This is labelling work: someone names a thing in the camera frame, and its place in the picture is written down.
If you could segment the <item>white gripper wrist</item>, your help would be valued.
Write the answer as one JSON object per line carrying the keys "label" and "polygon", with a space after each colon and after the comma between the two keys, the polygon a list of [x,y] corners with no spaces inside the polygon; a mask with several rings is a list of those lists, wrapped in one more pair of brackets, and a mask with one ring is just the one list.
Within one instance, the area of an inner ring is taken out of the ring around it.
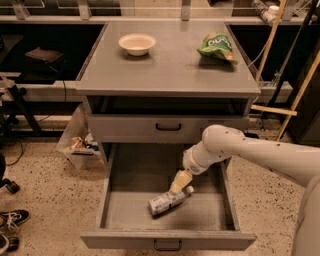
{"label": "white gripper wrist", "polygon": [[192,181],[193,175],[200,175],[209,168],[207,154],[192,146],[183,152],[182,165],[185,170],[177,172],[169,189],[173,195],[180,193]]}

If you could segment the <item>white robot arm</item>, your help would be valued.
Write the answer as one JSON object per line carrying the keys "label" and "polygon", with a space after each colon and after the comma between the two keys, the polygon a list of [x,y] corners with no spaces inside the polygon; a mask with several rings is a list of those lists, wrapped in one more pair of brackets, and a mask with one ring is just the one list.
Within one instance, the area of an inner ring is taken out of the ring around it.
{"label": "white robot arm", "polygon": [[305,188],[298,212],[291,256],[320,256],[320,148],[250,138],[238,129],[211,125],[201,140],[183,153],[183,169],[170,187],[182,191],[212,164],[238,156]]}

